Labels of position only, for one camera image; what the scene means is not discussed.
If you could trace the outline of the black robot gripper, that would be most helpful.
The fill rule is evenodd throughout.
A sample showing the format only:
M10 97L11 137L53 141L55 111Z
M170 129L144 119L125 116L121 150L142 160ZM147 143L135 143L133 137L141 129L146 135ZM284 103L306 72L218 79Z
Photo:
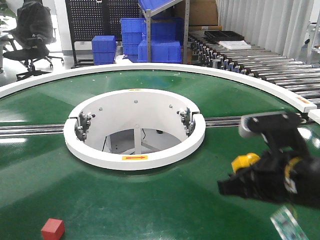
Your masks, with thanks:
M320 206L320 159L286 151L274 156L265 151L253 165L232 172L217 182L225 196L269 203Z

